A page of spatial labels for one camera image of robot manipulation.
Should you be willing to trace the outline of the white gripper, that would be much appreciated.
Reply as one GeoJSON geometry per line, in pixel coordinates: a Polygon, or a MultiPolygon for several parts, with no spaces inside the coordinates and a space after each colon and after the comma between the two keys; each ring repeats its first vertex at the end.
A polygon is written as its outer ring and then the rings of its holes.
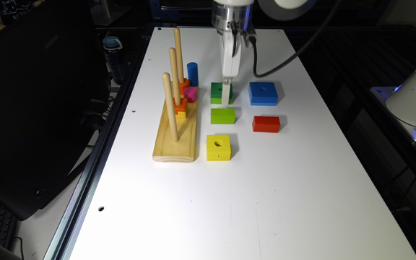
{"type": "Polygon", "coordinates": [[[234,33],[226,27],[216,27],[220,37],[220,57],[222,70],[222,105],[230,104],[230,83],[238,76],[241,66],[242,47],[252,46],[250,38],[256,38],[253,25],[248,25],[245,30],[237,29],[234,33]]]}

